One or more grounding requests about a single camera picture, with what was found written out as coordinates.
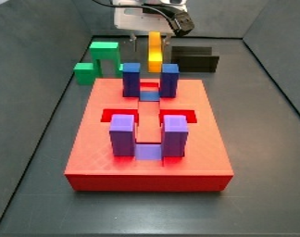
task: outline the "red base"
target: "red base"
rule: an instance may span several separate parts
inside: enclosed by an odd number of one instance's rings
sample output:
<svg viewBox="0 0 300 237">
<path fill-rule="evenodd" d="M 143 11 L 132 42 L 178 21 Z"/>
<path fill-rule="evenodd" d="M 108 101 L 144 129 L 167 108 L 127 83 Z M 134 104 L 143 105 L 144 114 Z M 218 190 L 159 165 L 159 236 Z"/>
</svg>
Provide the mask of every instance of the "red base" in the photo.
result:
<svg viewBox="0 0 300 237">
<path fill-rule="evenodd" d="M 123 98 L 123 82 L 97 79 L 81 119 L 75 145 L 64 175 L 76 191 L 220 191 L 232 178 L 224 145 L 212 117 L 203 84 L 199 80 L 179 80 L 175 99 L 160 99 L 159 112 L 139 110 L 138 98 Z M 140 130 L 148 124 L 148 134 L 158 133 L 159 114 L 186 113 L 188 138 L 184 156 L 163 157 L 162 161 L 114 157 L 108 138 L 108 119 L 102 119 L 104 109 L 139 111 Z"/>
</svg>

